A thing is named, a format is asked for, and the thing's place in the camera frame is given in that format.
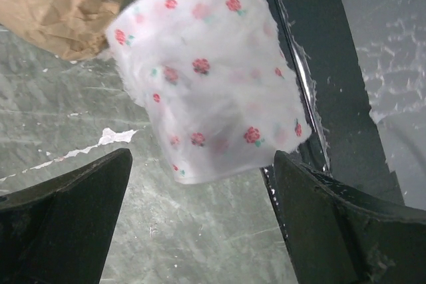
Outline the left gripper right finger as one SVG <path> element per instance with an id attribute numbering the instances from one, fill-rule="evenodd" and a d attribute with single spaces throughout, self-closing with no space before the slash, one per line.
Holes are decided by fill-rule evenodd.
<path id="1" fill-rule="evenodd" d="M 299 283 L 424 283 L 425 212 L 277 152 L 275 213 Z"/>

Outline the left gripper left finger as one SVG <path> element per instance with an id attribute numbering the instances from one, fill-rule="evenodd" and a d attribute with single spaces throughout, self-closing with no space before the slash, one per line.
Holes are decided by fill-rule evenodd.
<path id="1" fill-rule="evenodd" d="M 99 283 L 131 168 L 121 148 L 1 196 L 1 282 Z"/>

